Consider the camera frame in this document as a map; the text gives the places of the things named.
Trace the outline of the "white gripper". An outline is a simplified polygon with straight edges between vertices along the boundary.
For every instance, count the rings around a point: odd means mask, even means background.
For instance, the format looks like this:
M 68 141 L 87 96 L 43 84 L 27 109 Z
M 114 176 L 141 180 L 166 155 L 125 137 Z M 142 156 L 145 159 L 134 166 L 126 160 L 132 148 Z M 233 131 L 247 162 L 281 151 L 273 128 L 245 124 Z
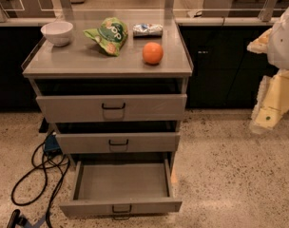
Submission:
M 264 76 L 260 82 L 249 128 L 253 133 L 262 134 L 273 130 L 289 111 L 289 8 L 272 29 L 250 42 L 247 50 L 267 53 L 268 62 L 281 68 L 273 77 Z

